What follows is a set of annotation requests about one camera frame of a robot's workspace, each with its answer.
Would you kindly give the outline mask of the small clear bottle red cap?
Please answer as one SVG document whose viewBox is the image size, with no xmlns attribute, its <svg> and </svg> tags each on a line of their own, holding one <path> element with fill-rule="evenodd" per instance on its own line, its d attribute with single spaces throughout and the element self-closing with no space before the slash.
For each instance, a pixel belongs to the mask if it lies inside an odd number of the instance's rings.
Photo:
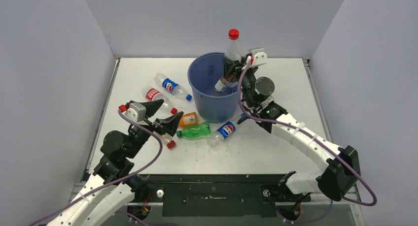
<svg viewBox="0 0 418 226">
<path fill-rule="evenodd" d="M 172 149 L 176 146 L 176 142 L 172 139 L 172 137 L 169 134 L 164 134 L 161 136 L 161 140 L 163 144 L 168 148 Z"/>
</svg>

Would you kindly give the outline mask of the Starbucks latte bottle green cap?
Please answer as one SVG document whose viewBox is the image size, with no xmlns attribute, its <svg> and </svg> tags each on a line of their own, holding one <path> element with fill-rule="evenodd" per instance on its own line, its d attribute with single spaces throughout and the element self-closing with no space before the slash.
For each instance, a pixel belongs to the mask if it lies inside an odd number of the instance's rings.
<svg viewBox="0 0 418 226">
<path fill-rule="evenodd" d="M 221 77 L 215 84 L 214 88 L 217 92 L 224 92 L 228 88 L 227 80 L 224 77 Z"/>
</svg>

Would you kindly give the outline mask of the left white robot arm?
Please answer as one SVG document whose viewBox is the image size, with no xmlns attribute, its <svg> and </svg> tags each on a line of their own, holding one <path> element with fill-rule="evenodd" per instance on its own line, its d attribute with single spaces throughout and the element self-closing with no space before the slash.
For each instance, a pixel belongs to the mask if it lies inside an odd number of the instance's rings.
<svg viewBox="0 0 418 226">
<path fill-rule="evenodd" d="M 118 114 L 129 123 L 127 133 L 110 131 L 100 148 L 103 156 L 75 198 L 54 214 L 50 226 L 99 226 L 123 205 L 136 201 L 147 204 L 154 196 L 163 196 L 138 174 L 151 166 L 161 155 L 164 144 L 161 137 L 174 136 L 183 112 L 165 119 L 150 121 L 164 100 L 150 102 L 130 101 L 118 107 Z M 154 137 L 159 150 L 144 167 L 132 171 L 132 159 L 150 137 Z"/>
</svg>

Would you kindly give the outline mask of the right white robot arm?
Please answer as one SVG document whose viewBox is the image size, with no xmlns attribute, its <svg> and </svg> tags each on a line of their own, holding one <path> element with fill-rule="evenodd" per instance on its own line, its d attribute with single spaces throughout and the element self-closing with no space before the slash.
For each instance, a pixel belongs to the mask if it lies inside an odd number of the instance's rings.
<svg viewBox="0 0 418 226">
<path fill-rule="evenodd" d="M 247 118 L 287 141 L 317 166 L 316 171 L 289 172 L 280 182 L 280 197 L 292 200 L 298 194 L 321 193 L 332 201 L 347 200 L 345 195 L 361 178 L 357 150 L 323 139 L 275 103 L 273 89 L 254 75 L 265 64 L 260 58 L 252 57 L 248 69 L 244 58 L 232 61 L 224 57 L 222 63 L 225 79 L 238 85 L 238 104 Z"/>
</svg>

